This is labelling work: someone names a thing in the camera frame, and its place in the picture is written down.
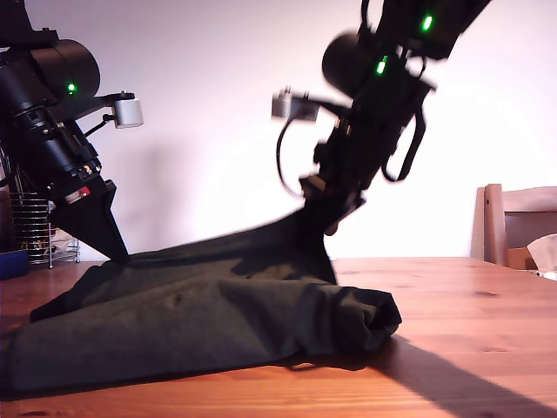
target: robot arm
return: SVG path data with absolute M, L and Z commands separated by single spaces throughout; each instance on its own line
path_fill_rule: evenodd
M 448 58 L 460 34 L 489 1 L 385 0 L 379 25 L 372 30 L 367 22 L 369 0 L 363 0 L 358 33 L 334 39 L 322 63 L 327 82 L 351 98 L 352 106 L 289 91 L 273 98 L 272 115 L 287 118 L 286 125 L 295 119 L 315 120 L 319 107 L 339 117 L 329 139 L 315 148 L 313 162 L 319 171 L 300 178 L 305 206 L 314 209 L 315 219 L 328 228 L 327 233 L 334 233 L 341 219 L 365 203 L 361 193 L 379 170 L 389 181 L 401 181 L 408 175 L 426 131 L 422 104 L 434 90 L 421 78 L 426 61 Z M 406 68 L 410 57 L 422 59 L 417 77 Z M 394 177 L 387 163 L 413 118 L 412 145 L 401 173 Z M 278 142 L 278 166 L 283 135 Z
M 0 0 L 0 146 L 35 192 L 56 205 L 50 221 L 113 260 L 128 257 L 111 214 L 116 186 L 101 177 L 97 152 L 76 120 L 104 107 L 103 125 L 143 123 L 139 103 L 123 91 L 95 97 L 97 62 L 55 30 L 34 31 L 23 0 Z M 17 185 L 11 181 L 10 189 Z

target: dark green cloth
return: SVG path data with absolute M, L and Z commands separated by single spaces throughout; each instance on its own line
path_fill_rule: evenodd
M 17 333 L 12 387 L 376 350 L 401 322 L 391 294 L 337 286 L 322 230 L 306 225 L 302 210 L 251 231 L 90 268 Z

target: wooden table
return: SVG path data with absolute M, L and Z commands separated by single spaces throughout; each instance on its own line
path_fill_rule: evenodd
M 4 332 L 89 264 L 0 282 Z M 338 260 L 341 285 L 393 293 L 375 355 L 301 359 L 3 402 L 2 417 L 557 417 L 557 282 L 470 259 Z

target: cable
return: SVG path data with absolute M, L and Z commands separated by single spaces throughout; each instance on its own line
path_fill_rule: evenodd
M 362 8 L 361 8 L 362 26 L 365 27 L 366 29 L 369 28 L 369 25 L 367 23 L 367 9 L 368 8 L 369 8 L 369 0 L 362 0 Z
M 105 126 L 106 124 L 108 124 L 111 120 L 114 120 L 116 117 L 114 115 L 103 115 L 103 121 L 96 125 L 93 126 L 92 128 L 90 128 L 84 135 L 87 138 L 88 136 L 90 136 L 92 133 L 95 133 L 96 131 L 98 131 L 99 129 L 101 129 L 103 126 Z
M 292 121 L 296 118 L 296 116 L 290 116 L 288 118 L 288 120 L 286 120 L 285 126 L 282 128 L 282 131 L 280 132 L 280 135 L 278 135 L 278 140 L 277 140 L 277 171 L 278 171 L 278 176 L 280 177 L 280 182 L 282 183 L 282 186 L 286 189 L 287 192 L 289 192 L 292 196 L 295 196 L 296 198 L 303 198 L 304 195 L 296 193 L 295 191 L 293 191 L 293 189 L 291 189 L 288 184 L 285 182 L 285 178 L 282 175 L 282 168 L 280 167 L 280 147 L 282 145 L 282 140 L 285 137 L 286 134 L 286 130 L 288 129 L 288 126 L 290 126 L 290 124 L 292 123 Z
M 383 165 L 381 166 L 381 171 L 383 172 L 383 176 L 385 179 L 392 183 L 396 183 L 397 181 L 402 181 L 406 178 L 408 173 L 410 172 L 410 168 L 412 167 L 412 162 L 414 161 L 414 157 L 416 157 L 416 152 L 418 151 L 419 145 L 421 144 L 421 140 L 426 133 L 426 120 L 424 119 L 424 111 L 420 107 L 415 114 L 416 117 L 416 128 L 414 130 L 414 136 L 412 138 L 412 143 L 410 144 L 410 148 L 408 149 L 408 153 L 404 158 L 404 162 L 402 163 L 402 168 L 400 169 L 400 174 L 397 178 L 393 177 L 386 169 L 386 165 L 389 160 L 385 160 Z

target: wire basket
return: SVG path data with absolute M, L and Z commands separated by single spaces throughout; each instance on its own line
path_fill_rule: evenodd
M 79 262 L 79 241 L 56 228 L 47 216 L 54 205 L 36 193 L 10 193 L 12 221 L 17 247 L 27 250 L 30 264 L 54 261 Z

